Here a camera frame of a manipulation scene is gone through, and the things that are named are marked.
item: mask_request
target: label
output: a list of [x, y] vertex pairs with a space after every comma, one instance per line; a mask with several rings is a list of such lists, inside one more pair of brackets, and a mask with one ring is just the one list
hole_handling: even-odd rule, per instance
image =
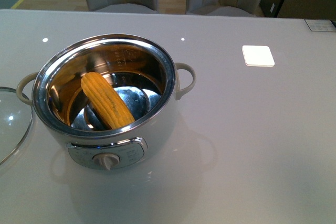
[[305, 19], [305, 21], [311, 31], [336, 32], [336, 26], [334, 25], [336, 20]]

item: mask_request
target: pot handle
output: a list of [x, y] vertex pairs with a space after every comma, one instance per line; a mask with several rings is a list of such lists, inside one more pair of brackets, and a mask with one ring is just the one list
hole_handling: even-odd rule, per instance
[[23, 88], [28, 84], [30, 83], [31, 81], [35, 80], [36, 77], [38, 75], [38, 72], [35, 72], [35, 73], [31, 73], [29, 75], [27, 75], [25, 78], [23, 78], [17, 88], [16, 88], [16, 96], [24, 103], [30, 105], [30, 106], [33, 106], [33, 102], [30, 100], [30, 99], [27, 99], [27, 98], [24, 98], [23, 97]]
[[175, 63], [175, 66], [176, 66], [177, 70], [183, 69], [183, 70], [188, 71], [191, 74], [192, 78], [193, 78], [193, 80], [192, 80], [192, 82], [190, 83], [189, 86], [187, 86], [186, 88], [180, 89], [180, 80], [178, 78], [179, 74], [177, 74], [176, 99], [179, 100], [179, 99], [181, 99], [182, 96], [184, 96], [189, 91], [191, 91], [193, 89], [193, 87], [195, 86], [195, 83], [196, 83], [196, 74], [195, 74], [194, 69], [192, 67], [190, 67], [188, 64], [177, 62], [177, 63]]

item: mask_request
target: stainless steel inner pot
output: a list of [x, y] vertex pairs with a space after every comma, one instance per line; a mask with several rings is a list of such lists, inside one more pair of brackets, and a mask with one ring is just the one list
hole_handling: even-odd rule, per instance
[[38, 74], [33, 104], [45, 124], [74, 136], [106, 134], [80, 86], [81, 77], [92, 71], [103, 75], [130, 109], [136, 121], [128, 129], [158, 113], [176, 82], [172, 59], [153, 42], [131, 35], [89, 38], [61, 51]]

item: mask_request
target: control panel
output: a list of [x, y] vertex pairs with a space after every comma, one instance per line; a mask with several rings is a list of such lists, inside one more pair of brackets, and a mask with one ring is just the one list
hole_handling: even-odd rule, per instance
[[78, 164], [93, 169], [117, 169], [142, 159], [147, 143], [142, 137], [122, 140], [104, 146], [85, 146], [69, 143], [71, 158]]

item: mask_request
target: white table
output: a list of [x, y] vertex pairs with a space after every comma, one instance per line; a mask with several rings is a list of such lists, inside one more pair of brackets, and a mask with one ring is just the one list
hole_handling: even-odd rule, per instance
[[[144, 162], [92, 170], [35, 117], [0, 167], [1, 224], [336, 222], [336, 33], [295, 19], [0, 10], [0, 86], [106, 33], [195, 69], [170, 139]], [[247, 66], [243, 45], [268, 46], [275, 66]]]

